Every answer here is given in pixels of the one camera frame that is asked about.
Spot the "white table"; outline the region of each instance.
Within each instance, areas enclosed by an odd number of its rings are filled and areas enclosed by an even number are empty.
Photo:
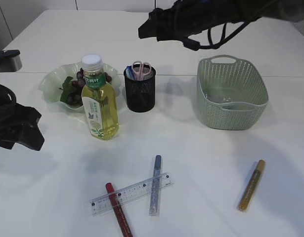
[[[260,19],[219,50],[194,52],[180,42],[139,39],[147,13],[48,10],[6,49],[19,49],[20,72],[48,73],[59,65],[99,53],[122,73],[133,61],[151,63],[159,75],[196,75],[201,58],[229,54],[251,61],[262,76],[304,77],[304,37],[289,23]],[[228,32],[235,29],[229,24]],[[221,29],[213,30],[219,40]],[[195,36],[208,44],[206,32]]]
[[[156,106],[137,114],[117,98],[120,133],[92,138],[84,117],[47,104],[43,73],[0,73],[17,101],[41,114],[40,152],[0,148],[0,237],[121,237],[113,212],[87,216],[84,203],[151,177],[154,157],[174,185],[124,206],[138,237],[304,237],[304,78],[264,78],[270,104],[247,131],[214,130],[196,116],[193,76],[157,76]],[[254,162],[266,169],[247,213],[236,210]]]

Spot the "transparent ruler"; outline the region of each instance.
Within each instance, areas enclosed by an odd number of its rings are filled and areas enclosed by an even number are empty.
[[[91,213],[97,215],[105,211],[113,209],[114,206],[111,205],[109,196],[116,194],[117,200],[120,205],[131,202],[152,192],[153,181],[157,180],[159,182],[158,189],[170,186],[173,184],[172,179],[168,173],[164,173],[153,178],[144,180],[137,184],[130,185],[126,188],[116,190],[113,193],[103,195],[101,197],[95,198],[89,201],[89,206],[91,208]]]

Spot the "yellow liquid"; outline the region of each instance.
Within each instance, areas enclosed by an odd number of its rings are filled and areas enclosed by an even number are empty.
[[[93,137],[101,140],[110,140],[119,130],[118,111],[116,103],[116,93],[114,88],[106,83],[104,86],[96,89],[84,86],[82,97],[89,97],[100,104],[100,113],[102,119],[102,137],[92,134]]]

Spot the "scissors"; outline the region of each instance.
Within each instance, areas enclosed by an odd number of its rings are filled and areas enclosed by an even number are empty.
[[[135,63],[139,63],[138,71],[136,71],[134,69]],[[149,71],[147,73],[144,73],[144,65],[147,65],[149,67]],[[142,63],[141,61],[135,61],[132,64],[132,70],[133,70],[133,72],[135,74],[136,80],[144,80],[144,77],[146,75],[149,75],[150,72],[152,71],[152,67],[151,67],[151,65],[149,63]]]

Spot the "green leaf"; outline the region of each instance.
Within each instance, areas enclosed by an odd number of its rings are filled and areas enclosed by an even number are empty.
[[[77,90],[77,88],[74,87],[71,83],[72,79],[72,77],[67,77],[63,83],[63,93],[60,99],[61,102],[67,103],[67,97]]]

